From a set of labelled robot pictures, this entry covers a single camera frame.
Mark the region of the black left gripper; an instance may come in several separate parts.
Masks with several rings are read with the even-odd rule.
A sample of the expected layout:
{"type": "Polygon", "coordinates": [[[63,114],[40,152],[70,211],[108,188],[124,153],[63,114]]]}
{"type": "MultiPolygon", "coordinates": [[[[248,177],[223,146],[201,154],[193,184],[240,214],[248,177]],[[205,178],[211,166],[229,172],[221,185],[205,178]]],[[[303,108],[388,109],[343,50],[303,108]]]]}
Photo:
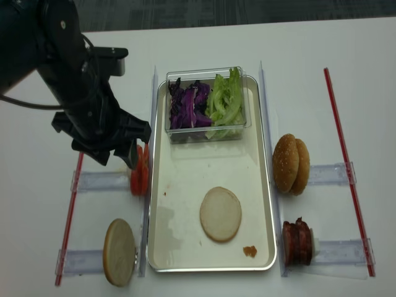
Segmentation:
{"type": "Polygon", "coordinates": [[[120,107],[109,77],[64,77],[51,81],[51,91],[62,107],[51,124],[73,138],[73,150],[102,166],[114,151],[129,169],[136,168],[137,140],[148,143],[151,127],[120,107]]]}

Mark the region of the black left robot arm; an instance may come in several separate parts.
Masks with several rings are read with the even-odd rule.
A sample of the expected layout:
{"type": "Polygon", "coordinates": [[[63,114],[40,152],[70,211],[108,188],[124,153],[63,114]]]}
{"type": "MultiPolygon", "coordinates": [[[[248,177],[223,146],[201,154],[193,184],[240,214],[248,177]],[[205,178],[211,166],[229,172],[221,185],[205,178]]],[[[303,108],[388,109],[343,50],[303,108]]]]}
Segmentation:
{"type": "Polygon", "coordinates": [[[120,107],[109,83],[124,74],[127,55],[125,48],[94,46],[80,30],[73,1],[1,2],[1,100],[54,111],[52,126],[72,138],[73,150],[101,165],[114,155],[134,169],[137,141],[148,142],[151,127],[120,107]],[[56,105],[7,96],[32,71],[56,105]]]}

